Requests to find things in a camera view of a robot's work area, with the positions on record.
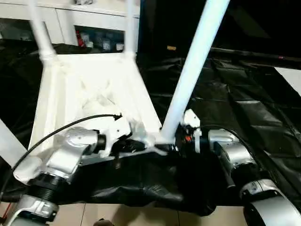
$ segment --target floor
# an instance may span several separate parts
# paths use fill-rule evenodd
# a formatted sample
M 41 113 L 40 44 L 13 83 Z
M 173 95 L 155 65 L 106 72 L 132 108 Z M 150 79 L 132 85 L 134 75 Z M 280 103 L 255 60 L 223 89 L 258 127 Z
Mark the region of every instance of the floor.
M 0 216 L 7 207 L 0 206 Z M 246 226 L 242 207 L 217 207 L 208 217 L 153 207 L 127 207 L 120 204 L 72 204 L 60 206 L 51 226 L 93 226 L 99 219 L 115 226 Z

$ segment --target white shelf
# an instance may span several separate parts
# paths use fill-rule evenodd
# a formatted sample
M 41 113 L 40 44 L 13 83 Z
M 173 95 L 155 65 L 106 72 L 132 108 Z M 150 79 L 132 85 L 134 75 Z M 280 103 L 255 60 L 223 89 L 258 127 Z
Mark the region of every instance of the white shelf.
M 109 14 L 115 16 L 126 15 L 126 0 L 95 0 L 91 5 L 75 5 L 73 0 L 37 0 L 38 6 L 47 8 L 69 9 L 91 13 Z M 26 0 L 0 0 L 0 3 L 26 5 Z M 139 18 L 140 0 L 135 1 L 134 17 Z

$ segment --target black tarp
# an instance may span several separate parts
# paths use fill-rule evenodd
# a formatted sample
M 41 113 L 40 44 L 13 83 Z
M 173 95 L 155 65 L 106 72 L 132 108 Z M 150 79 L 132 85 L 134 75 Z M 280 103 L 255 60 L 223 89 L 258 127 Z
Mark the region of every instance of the black tarp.
M 58 54 L 90 51 L 68 45 L 56 45 L 55 49 Z M 28 42 L 2 42 L 0 62 L 1 103 L 14 103 L 2 105 L 0 118 L 27 145 L 42 70 L 36 46 Z M 184 59 L 139 55 L 137 62 L 163 122 Z M 215 125 L 238 134 L 301 210 L 301 98 L 273 67 L 211 56 L 188 108 L 193 109 L 202 125 Z M 237 193 L 226 189 L 214 155 L 206 150 L 201 155 L 186 152 L 185 158 L 176 153 L 167 157 L 148 154 L 124 158 L 118 169 L 114 162 L 82 167 L 60 203 L 142 206 L 153 202 L 156 206 L 199 215 L 210 214 L 219 204 L 240 204 Z M 9 167 L 4 162 L 1 166 L 4 175 Z M 24 192 L 16 181 L 8 190 L 6 201 L 15 201 Z

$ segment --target orange label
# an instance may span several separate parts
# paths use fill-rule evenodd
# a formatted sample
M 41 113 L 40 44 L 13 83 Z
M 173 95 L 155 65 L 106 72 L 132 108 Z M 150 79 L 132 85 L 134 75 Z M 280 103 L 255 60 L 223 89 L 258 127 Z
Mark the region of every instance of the orange label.
M 177 49 L 177 47 L 176 46 L 167 46 L 167 49 L 175 51 Z

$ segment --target white pole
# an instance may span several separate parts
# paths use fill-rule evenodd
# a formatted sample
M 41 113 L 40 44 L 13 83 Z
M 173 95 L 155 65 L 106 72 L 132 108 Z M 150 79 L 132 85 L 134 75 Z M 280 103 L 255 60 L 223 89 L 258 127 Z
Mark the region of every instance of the white pole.
M 42 61 L 51 59 L 55 56 L 55 51 L 50 43 L 46 28 L 42 23 L 36 0 L 28 0 L 28 9 L 34 37 L 39 47 L 40 59 Z
M 207 0 L 169 106 L 161 136 L 174 139 L 230 0 Z
M 125 33 L 125 54 L 135 56 L 134 49 L 134 0 L 127 1 L 127 27 Z
M 15 135 L 6 127 L 0 119 L 0 156 L 11 167 L 24 155 L 27 150 L 18 141 Z

